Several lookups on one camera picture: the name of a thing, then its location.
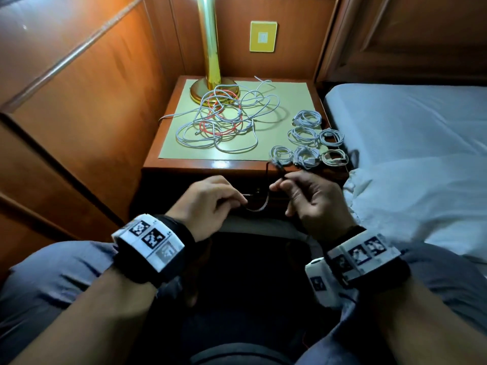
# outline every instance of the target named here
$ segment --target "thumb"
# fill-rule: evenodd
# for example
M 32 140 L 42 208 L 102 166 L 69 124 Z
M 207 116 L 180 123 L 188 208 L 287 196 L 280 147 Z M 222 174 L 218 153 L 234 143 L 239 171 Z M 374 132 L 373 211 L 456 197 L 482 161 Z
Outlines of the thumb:
M 281 189 L 289 196 L 295 210 L 301 215 L 310 203 L 303 194 L 303 191 L 292 180 L 286 179 L 281 183 Z
M 239 206 L 240 206 L 240 201 L 236 199 L 228 199 L 220 206 L 218 206 L 218 208 L 216 209 L 216 215 L 222 219 L 226 219 L 230 210 L 237 208 Z

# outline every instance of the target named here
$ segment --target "right hand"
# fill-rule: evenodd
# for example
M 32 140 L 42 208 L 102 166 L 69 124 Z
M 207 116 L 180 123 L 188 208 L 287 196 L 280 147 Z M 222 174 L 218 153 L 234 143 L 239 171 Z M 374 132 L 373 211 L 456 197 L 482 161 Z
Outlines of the right hand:
M 338 184 L 300 170 L 287 173 L 269 186 L 289 196 L 286 216 L 297 213 L 308 233 L 316 240 L 331 242 L 356 225 Z

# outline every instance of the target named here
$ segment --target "brass lamp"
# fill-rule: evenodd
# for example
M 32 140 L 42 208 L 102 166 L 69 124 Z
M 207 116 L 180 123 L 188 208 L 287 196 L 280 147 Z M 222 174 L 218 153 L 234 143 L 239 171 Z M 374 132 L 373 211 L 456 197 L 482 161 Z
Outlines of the brass lamp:
M 217 85 L 235 85 L 232 87 L 223 87 L 222 89 L 228 89 L 238 96 L 240 89 L 235 81 L 229 78 L 222 78 L 220 75 L 215 0 L 198 0 L 198 10 L 200 14 L 201 36 L 203 38 L 206 77 L 199 79 L 191 86 L 191 98 L 194 102 L 200 104 L 201 98 L 209 91 L 213 91 Z

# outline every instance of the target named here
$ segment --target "wall switch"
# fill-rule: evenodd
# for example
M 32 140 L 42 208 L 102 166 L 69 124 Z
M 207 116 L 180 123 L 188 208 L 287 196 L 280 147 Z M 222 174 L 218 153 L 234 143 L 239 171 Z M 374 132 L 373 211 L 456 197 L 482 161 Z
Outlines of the wall switch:
M 250 51 L 274 52 L 277 22 L 250 22 Z

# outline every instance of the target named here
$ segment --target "gray pants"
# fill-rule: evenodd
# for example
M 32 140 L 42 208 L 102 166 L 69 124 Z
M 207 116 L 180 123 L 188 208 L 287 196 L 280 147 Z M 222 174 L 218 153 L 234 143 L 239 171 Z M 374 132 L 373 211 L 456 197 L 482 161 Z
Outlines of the gray pants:
M 417 279 L 487 335 L 487 280 L 473 264 L 431 245 L 409 243 L 397 247 L 404 251 L 404 259 Z M 0 292 L 0 364 L 12 361 L 69 307 L 112 264 L 115 253 L 112 244 L 60 242 L 12 267 Z M 359 345 L 363 335 L 370 336 L 362 319 L 358 308 L 348 306 L 342 313 L 342 322 L 298 363 L 367 363 L 355 353 L 358 347 L 363 348 Z

